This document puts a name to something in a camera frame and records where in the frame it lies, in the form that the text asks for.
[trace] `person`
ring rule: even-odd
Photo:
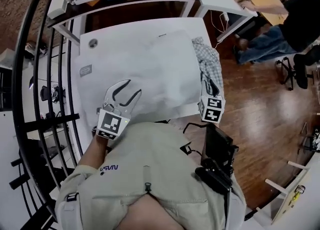
[[[240,4],[252,11],[288,16],[283,24],[271,27],[266,33],[248,42],[246,50],[238,46],[235,57],[239,64],[263,62],[302,52],[320,36],[320,0],[287,0],[284,6],[255,6],[250,1]]]
[[[138,123],[106,154],[108,140],[95,135],[61,186],[55,206],[61,229],[224,230],[224,197],[195,176],[197,164],[180,150],[188,142],[169,124]],[[231,179],[235,230],[246,202]]]

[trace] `hand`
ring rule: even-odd
[[[248,0],[240,2],[240,6],[243,7],[243,8],[246,7],[251,11],[255,11],[256,10],[256,6],[251,1],[248,1]]]

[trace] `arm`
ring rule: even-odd
[[[257,12],[265,12],[265,13],[273,13],[273,14],[288,14],[288,11],[285,9],[283,5],[262,5],[262,6],[255,6],[250,1],[243,1],[240,3],[242,7],[246,7],[251,11]]]
[[[95,135],[78,165],[87,165],[98,169],[105,161],[108,139]]]

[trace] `jeans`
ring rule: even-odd
[[[245,51],[239,51],[237,61],[244,64],[248,61],[263,62],[280,56],[297,53],[285,40],[278,25],[266,33],[251,40]]]

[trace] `zipper pull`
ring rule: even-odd
[[[145,191],[147,193],[150,193],[150,191],[151,191],[151,183],[150,182],[146,182],[144,185],[145,185]]]

